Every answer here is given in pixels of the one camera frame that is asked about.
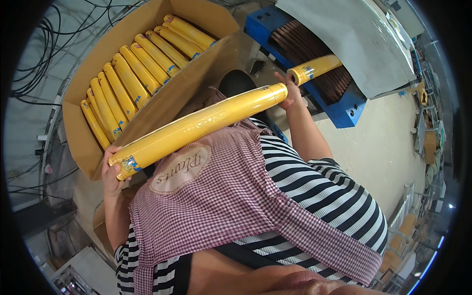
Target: label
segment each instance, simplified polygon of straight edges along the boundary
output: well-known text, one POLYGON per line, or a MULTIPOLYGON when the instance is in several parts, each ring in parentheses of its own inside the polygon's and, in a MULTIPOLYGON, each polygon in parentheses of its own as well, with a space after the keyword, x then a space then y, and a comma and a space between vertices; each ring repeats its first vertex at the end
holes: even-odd
POLYGON ((149 185, 158 194, 174 194, 186 184, 195 181, 210 157, 208 146, 197 146, 176 157, 149 185))

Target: striped shirt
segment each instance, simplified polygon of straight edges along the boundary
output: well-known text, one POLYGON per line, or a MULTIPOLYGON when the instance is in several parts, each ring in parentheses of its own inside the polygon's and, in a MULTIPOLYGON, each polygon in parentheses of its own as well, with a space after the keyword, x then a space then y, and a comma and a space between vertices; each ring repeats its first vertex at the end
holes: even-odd
MULTIPOLYGON (((260 128, 267 128, 257 119, 251 118, 251 121, 260 128)), ((261 146, 269 176, 287 197, 383 256, 387 243, 385 216, 372 196, 344 173, 333 159, 306 163, 292 147, 272 135, 261 135, 261 146)), ((360 285, 307 255, 276 232, 247 237, 231 244, 234 250, 249 250, 273 264, 298 264, 325 278, 360 285)), ((134 293, 133 270, 138 266, 138 256, 139 247, 133 224, 130 224, 128 241, 115 251, 120 294, 134 293)), ((191 263, 192 254, 158 263, 154 267, 153 294, 186 294, 191 263)))

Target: yellow roll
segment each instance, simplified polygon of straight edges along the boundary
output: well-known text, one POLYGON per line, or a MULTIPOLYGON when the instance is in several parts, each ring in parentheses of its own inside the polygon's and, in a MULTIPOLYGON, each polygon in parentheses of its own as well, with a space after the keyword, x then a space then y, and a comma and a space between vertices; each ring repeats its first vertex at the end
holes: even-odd
POLYGON ((87 119, 87 122, 89 123, 90 129, 92 130, 93 134, 95 134, 95 137, 97 138, 98 142, 101 145, 101 148, 105 150, 107 146, 110 145, 110 141, 108 141, 107 136, 101 129, 97 119, 92 113, 92 110, 89 107, 89 104, 87 100, 83 100, 80 102, 80 107, 82 108, 82 112, 84 112, 85 119, 87 119))
POLYGON ((329 54, 290 68, 287 70, 287 74, 292 74, 294 76, 295 85, 300 86, 301 84, 342 65, 343 64, 336 55, 329 54))
POLYGON ((93 78, 90 81, 90 86, 92 87, 93 95, 98 104, 98 111, 101 113, 104 126, 111 132, 113 140, 116 140, 121 133, 121 128, 118 125, 118 122, 115 120, 115 116, 108 105, 105 95, 101 90, 100 84, 98 83, 98 78, 93 78))
POLYGON ((128 119, 126 118, 125 114, 121 110, 121 107, 118 104, 117 99, 115 98, 115 94, 108 84, 108 80, 105 77, 104 72, 99 72, 98 75, 98 83, 101 86, 101 90, 103 91, 103 95, 105 95, 105 99, 107 100, 108 106, 115 117, 115 120, 118 122, 118 126, 123 130, 126 125, 128 125, 128 119))
POLYGON ((128 121, 131 121, 138 109, 129 97, 128 92, 126 92, 125 87, 119 80, 117 73, 111 66, 111 63, 107 62, 103 66, 103 71, 105 71, 105 74, 107 75, 111 88, 115 92, 116 98, 118 99, 118 102, 121 106, 121 109, 124 111, 126 118, 128 118, 128 121))
POLYGON ((111 143, 114 142, 113 136, 111 136, 111 132, 108 130, 107 127, 105 127, 105 120, 103 120, 103 116, 101 115, 100 110, 98 109, 97 100, 95 99, 95 96, 93 95, 93 90, 91 88, 87 90, 87 102, 88 101, 90 101, 89 102, 90 109, 92 110, 92 113, 97 118, 101 129, 103 130, 103 132, 108 138, 108 141, 110 141, 111 143))
POLYGON ((193 25, 189 24, 188 22, 182 20, 177 16, 168 14, 164 17, 164 22, 170 25, 169 28, 176 28, 177 34, 178 32, 182 32, 183 34, 185 34, 190 39, 190 41, 197 44, 203 50, 212 46, 216 42, 215 39, 211 38, 207 34, 203 33, 193 25))
POLYGON ((185 55, 194 59, 197 55, 202 52, 202 49, 195 45, 192 42, 185 40, 184 38, 180 37, 173 31, 169 30, 168 28, 158 25, 154 28, 154 32, 157 35, 161 36, 162 38, 166 39, 169 43, 172 43, 174 46, 179 48, 185 55))
POLYGON ((212 132, 266 110, 287 97, 283 83, 254 89, 184 116, 133 141, 113 154, 108 164, 118 163, 124 180, 159 159, 212 132))
POLYGON ((148 69, 148 71, 157 80, 157 82, 159 82, 159 84, 164 85, 165 83, 167 83, 167 81, 169 80, 169 75, 167 75, 166 72, 164 72, 164 70, 159 67, 159 65, 152 59, 152 57, 149 56, 149 54, 147 54, 147 52, 138 43, 131 44, 131 51, 143 63, 146 69, 148 69))
POLYGON ((152 76, 146 67, 139 61, 136 55, 128 48, 128 45, 123 45, 119 48, 119 53, 125 58, 128 65, 132 68, 138 79, 143 83, 144 87, 149 91, 151 96, 154 96, 160 87, 159 82, 152 76))
POLYGON ((180 54, 177 49, 172 47, 172 45, 167 43, 167 41, 162 39, 154 31, 149 30, 146 32, 146 38, 151 40, 151 42, 154 43, 160 49, 157 49, 157 51, 163 52, 164 55, 166 55, 171 60, 171 62, 178 67, 178 69, 174 67, 170 68, 163 66, 160 63, 160 59, 156 59, 156 57, 158 56, 157 53, 154 54, 154 49, 152 49, 152 47, 150 46, 147 46, 147 42, 145 42, 143 37, 144 36, 142 34, 138 34, 135 37, 135 41, 138 42, 138 44, 141 45, 147 53, 149 53, 149 55, 161 66, 164 71, 166 71, 167 75, 169 75, 170 77, 177 74, 178 70, 183 68, 188 63, 188 59, 182 54, 180 54))
POLYGON ((195 40, 192 40, 192 38, 190 38, 189 36, 187 36, 184 32, 180 31, 179 29, 177 29, 175 26, 172 26, 170 25, 169 23, 166 23, 164 22, 162 24, 162 26, 168 28, 169 30, 173 31, 174 33, 176 33, 177 35, 179 35, 180 37, 184 38, 185 40, 189 41, 189 42, 192 42, 193 44, 197 45, 198 47, 200 47, 201 50, 205 50, 206 48, 200 46, 199 44, 197 44, 195 42, 195 40))
POLYGON ((111 65, 115 69, 115 72, 126 90, 128 90, 128 93, 131 95, 131 99, 135 105, 138 109, 142 108, 151 96, 141 82, 139 82, 128 63, 126 63, 125 58, 121 54, 117 53, 113 56, 111 65))

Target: open cardboard box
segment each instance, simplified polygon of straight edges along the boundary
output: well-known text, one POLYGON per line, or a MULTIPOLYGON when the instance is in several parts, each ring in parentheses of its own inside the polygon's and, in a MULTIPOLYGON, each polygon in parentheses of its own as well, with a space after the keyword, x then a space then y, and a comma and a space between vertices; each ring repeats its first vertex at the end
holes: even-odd
MULTIPOLYGON (((146 179, 137 181, 132 184, 130 187, 127 187, 121 191, 121 197, 128 199, 129 202, 133 200, 136 193, 138 192, 139 188, 144 185, 146 179)), ((97 235, 100 242, 103 244, 105 250, 107 250, 108 254, 113 257, 114 251, 111 247, 110 240, 108 239, 107 234, 107 227, 105 224, 105 206, 103 202, 98 205, 97 209, 95 209, 95 213, 93 214, 92 219, 92 228, 93 232, 97 235)))
POLYGON ((90 81, 111 61, 122 45, 131 45, 139 33, 163 23, 167 14, 177 15, 219 39, 191 60, 141 108, 123 130, 115 145, 125 145, 176 119, 188 103, 205 101, 237 60, 239 26, 222 6, 205 0, 150 0, 118 22, 94 46, 72 79, 62 103, 64 126, 72 158, 90 180, 100 179, 103 151, 80 108, 90 81))

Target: checkered apron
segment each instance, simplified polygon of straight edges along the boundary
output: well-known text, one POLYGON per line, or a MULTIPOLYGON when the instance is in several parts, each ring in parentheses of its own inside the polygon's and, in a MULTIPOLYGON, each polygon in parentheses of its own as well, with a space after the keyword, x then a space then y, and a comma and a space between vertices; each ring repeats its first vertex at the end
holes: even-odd
POLYGON ((368 285, 382 263, 376 251, 315 217, 277 188, 265 169, 259 129, 245 119, 207 135, 156 163, 154 176, 130 205, 139 266, 136 294, 151 294, 154 266, 185 255, 276 231, 313 258, 368 285), (179 155, 208 149, 205 167, 172 194, 152 181, 179 155))

